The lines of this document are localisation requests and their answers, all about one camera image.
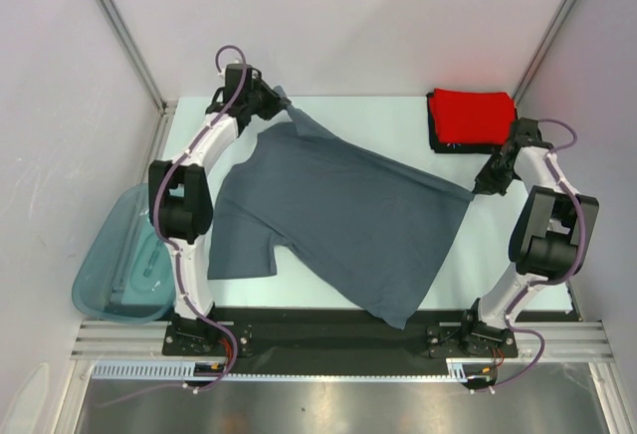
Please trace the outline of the grey t shirt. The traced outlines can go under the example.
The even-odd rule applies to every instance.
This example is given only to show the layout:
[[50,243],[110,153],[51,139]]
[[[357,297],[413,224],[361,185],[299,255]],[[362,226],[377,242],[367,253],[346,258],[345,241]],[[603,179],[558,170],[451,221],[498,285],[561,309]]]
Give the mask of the grey t shirt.
[[441,269],[473,196],[344,141],[299,108],[260,133],[217,195],[208,278],[274,276],[289,249],[353,304],[404,328]]

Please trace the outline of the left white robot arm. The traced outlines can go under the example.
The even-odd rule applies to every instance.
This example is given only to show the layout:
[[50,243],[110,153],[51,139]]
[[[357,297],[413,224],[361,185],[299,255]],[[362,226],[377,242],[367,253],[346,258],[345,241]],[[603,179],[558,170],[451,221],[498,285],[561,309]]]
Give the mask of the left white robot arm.
[[208,174],[253,116],[269,120],[289,104],[247,64],[230,64],[198,132],[169,160],[148,168],[150,221],[168,251],[175,283],[173,315],[162,353],[211,355],[232,333],[209,318],[214,307],[207,281],[205,237],[213,222]]

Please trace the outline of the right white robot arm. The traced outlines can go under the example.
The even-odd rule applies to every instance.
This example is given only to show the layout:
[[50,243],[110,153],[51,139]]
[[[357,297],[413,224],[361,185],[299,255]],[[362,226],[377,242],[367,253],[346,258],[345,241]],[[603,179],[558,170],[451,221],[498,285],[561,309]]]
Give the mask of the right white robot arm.
[[465,313],[459,343],[470,355],[505,342],[540,291],[565,283],[583,265],[599,202],[567,180],[558,165],[560,150],[542,139],[537,120],[521,117],[475,178],[476,195],[504,195],[519,180],[528,198],[510,238],[509,267]]

